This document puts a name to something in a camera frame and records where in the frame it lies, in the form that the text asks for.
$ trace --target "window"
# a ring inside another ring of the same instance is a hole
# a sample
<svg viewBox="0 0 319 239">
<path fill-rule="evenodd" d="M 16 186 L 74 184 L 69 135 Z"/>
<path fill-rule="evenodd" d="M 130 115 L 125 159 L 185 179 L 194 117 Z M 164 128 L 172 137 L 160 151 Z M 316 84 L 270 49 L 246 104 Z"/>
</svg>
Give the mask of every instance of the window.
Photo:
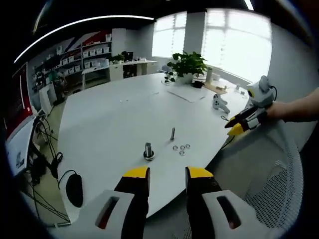
<svg viewBox="0 0 319 239">
<path fill-rule="evenodd" d="M 208 65 L 257 82 L 268 74 L 271 47 L 268 18 L 232 9 L 207 11 L 202 55 Z"/>
<path fill-rule="evenodd" d="M 184 48 L 186 12 L 157 19 L 154 26 L 152 56 L 171 58 Z"/>
</svg>

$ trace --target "human arm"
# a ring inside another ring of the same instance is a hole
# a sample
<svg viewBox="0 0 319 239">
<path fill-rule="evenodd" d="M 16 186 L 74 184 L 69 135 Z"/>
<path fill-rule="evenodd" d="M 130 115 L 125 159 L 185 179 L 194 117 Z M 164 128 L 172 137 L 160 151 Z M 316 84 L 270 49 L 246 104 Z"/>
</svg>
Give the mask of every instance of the human arm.
<svg viewBox="0 0 319 239">
<path fill-rule="evenodd" d="M 271 120 L 292 122 L 315 121 L 319 119 L 319 88 L 308 96 L 290 103 L 274 102 L 267 109 Z"/>
</svg>

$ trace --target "white cabinet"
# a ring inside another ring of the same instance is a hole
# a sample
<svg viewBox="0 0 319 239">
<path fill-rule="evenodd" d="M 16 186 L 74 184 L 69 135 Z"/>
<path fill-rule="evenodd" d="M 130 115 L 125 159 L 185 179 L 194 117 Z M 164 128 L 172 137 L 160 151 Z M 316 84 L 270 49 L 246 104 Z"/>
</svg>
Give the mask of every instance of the white cabinet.
<svg viewBox="0 0 319 239">
<path fill-rule="evenodd" d="M 123 66 L 122 65 L 115 65 L 110 66 L 110 81 L 117 81 L 123 79 Z"/>
<path fill-rule="evenodd" d="M 157 62 L 147 63 L 146 74 L 154 74 L 158 72 L 158 64 Z"/>
</svg>

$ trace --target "white flower pot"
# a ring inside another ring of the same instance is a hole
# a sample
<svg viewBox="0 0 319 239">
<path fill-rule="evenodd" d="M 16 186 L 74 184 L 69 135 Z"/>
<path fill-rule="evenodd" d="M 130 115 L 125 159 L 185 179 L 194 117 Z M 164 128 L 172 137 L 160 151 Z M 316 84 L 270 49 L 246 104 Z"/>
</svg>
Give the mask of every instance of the white flower pot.
<svg viewBox="0 0 319 239">
<path fill-rule="evenodd" d="M 191 84 L 192 81 L 193 81 L 192 73 L 184 74 L 183 77 L 179 77 L 177 80 L 177 82 L 183 85 L 189 85 Z"/>
</svg>

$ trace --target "small box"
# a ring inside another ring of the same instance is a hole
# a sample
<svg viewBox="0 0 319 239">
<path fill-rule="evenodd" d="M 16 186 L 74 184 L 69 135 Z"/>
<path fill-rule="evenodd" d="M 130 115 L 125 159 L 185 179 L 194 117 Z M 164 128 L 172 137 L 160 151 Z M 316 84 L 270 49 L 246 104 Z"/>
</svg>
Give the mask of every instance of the small box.
<svg viewBox="0 0 319 239">
<path fill-rule="evenodd" d="M 96 55 L 96 50 L 90 50 L 90 56 L 95 56 Z"/>
<path fill-rule="evenodd" d="M 62 54 L 62 46 L 58 46 L 58 47 L 56 48 L 56 54 L 57 54 L 57 55 L 61 55 L 61 54 Z"/>
<path fill-rule="evenodd" d="M 105 41 L 109 42 L 112 40 L 112 34 L 106 34 L 105 35 Z"/>
<path fill-rule="evenodd" d="M 69 69 L 69 75 L 74 73 L 74 67 Z"/>
<path fill-rule="evenodd" d="M 109 52 L 109 50 L 110 50 L 110 48 L 109 48 L 109 47 L 103 47 L 103 53 L 108 53 L 108 52 Z"/>
<path fill-rule="evenodd" d="M 69 62 L 73 62 L 74 61 L 74 56 L 69 56 L 68 59 L 69 59 Z"/>
<path fill-rule="evenodd" d="M 75 67 L 74 67 L 74 70 L 75 70 L 75 72 L 80 71 L 80 70 L 81 70 L 81 66 L 75 66 Z"/>
<path fill-rule="evenodd" d="M 98 66 L 98 61 L 92 61 L 92 67 L 97 67 Z"/>
<path fill-rule="evenodd" d="M 63 60 L 62 60 L 62 63 L 63 63 L 63 65 L 68 64 L 68 58 L 63 59 Z"/>
<path fill-rule="evenodd" d="M 91 67 L 91 62 L 90 62 L 90 61 L 84 63 L 84 68 L 85 68 L 85 69 L 88 69 L 88 68 L 90 68 L 90 67 Z"/>
<path fill-rule="evenodd" d="M 83 57 L 89 57 L 89 51 L 83 51 Z"/>
<path fill-rule="evenodd" d="M 101 55 L 101 54 L 102 54 L 102 48 L 96 49 L 96 54 L 97 54 L 97 55 Z"/>
</svg>

